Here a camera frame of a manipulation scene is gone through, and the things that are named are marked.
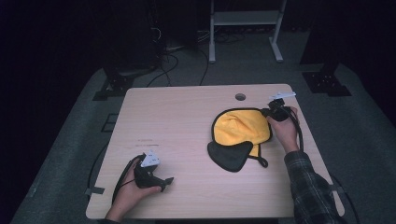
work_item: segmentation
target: hand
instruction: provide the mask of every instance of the hand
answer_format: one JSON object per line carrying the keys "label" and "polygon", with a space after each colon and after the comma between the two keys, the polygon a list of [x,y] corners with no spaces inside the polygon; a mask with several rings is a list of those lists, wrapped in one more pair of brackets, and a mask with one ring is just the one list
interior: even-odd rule
{"label": "hand", "polygon": [[[298,120],[297,109],[292,106],[290,107],[290,109],[292,111],[291,114],[294,115],[295,118]],[[297,145],[297,131],[291,118],[278,122],[268,116],[267,120],[268,123],[270,123],[272,128],[275,130],[276,137],[279,140],[280,144],[282,144],[286,153],[299,150],[299,147]]]}
{"label": "hand", "polygon": [[108,210],[106,219],[122,222],[123,217],[126,213],[132,210],[143,198],[158,193],[161,191],[161,187],[151,187],[147,189],[140,189],[134,182],[134,168],[139,160],[135,160],[131,165],[127,175],[125,176],[122,184],[130,182],[122,186],[114,200],[110,210]]}

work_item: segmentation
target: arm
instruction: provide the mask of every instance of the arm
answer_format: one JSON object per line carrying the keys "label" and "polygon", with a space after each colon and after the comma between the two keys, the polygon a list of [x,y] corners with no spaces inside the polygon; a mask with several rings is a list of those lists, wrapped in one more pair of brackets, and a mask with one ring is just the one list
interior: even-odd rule
{"label": "arm", "polygon": [[134,167],[138,160],[136,160],[128,171],[123,181],[123,186],[120,188],[114,203],[108,210],[105,220],[101,220],[103,224],[121,223],[123,217],[131,211],[142,199],[145,197],[160,192],[161,187],[151,187],[147,189],[140,189],[134,182]]}
{"label": "arm", "polygon": [[[297,109],[291,108],[294,115]],[[345,223],[338,215],[329,183],[315,173],[307,154],[299,150],[297,132],[291,119],[277,122],[267,117],[285,152],[290,177],[294,218],[297,223]]]}

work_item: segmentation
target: black controller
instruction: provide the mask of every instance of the black controller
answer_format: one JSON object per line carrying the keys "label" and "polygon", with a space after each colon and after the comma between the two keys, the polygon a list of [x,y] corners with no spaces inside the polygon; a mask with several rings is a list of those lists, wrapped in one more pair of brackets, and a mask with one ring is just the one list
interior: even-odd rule
{"label": "black controller", "polygon": [[152,172],[157,168],[157,165],[142,167],[141,163],[143,159],[145,159],[146,155],[143,154],[140,158],[140,162],[134,168],[134,181],[139,188],[150,188],[154,186],[160,186],[161,192],[166,188],[166,185],[172,184],[173,177],[162,180],[156,176]]}
{"label": "black controller", "polygon": [[265,117],[270,116],[276,121],[283,121],[289,117],[285,110],[291,113],[290,107],[284,104],[283,99],[275,99],[268,104],[269,108],[264,108],[261,112]]}

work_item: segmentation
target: person's right hand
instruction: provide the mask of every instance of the person's right hand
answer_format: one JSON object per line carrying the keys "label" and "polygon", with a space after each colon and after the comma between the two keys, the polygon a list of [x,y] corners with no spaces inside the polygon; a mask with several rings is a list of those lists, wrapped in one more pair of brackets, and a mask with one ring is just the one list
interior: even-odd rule
{"label": "person's right hand", "polygon": [[[292,106],[290,109],[292,110],[291,114],[295,115],[295,118],[298,120],[297,109]],[[282,144],[286,153],[299,150],[297,145],[297,131],[291,118],[279,122],[268,116],[267,120],[274,129],[276,137]]]}

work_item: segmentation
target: hole in table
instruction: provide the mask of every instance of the hole in table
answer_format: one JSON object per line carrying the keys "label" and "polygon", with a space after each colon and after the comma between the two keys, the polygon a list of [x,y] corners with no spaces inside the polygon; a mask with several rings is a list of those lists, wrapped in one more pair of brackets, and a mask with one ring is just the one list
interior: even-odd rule
{"label": "hole in table", "polygon": [[246,97],[246,95],[244,93],[237,93],[235,95],[235,99],[238,100],[238,101],[244,101],[246,98],[247,97]]}

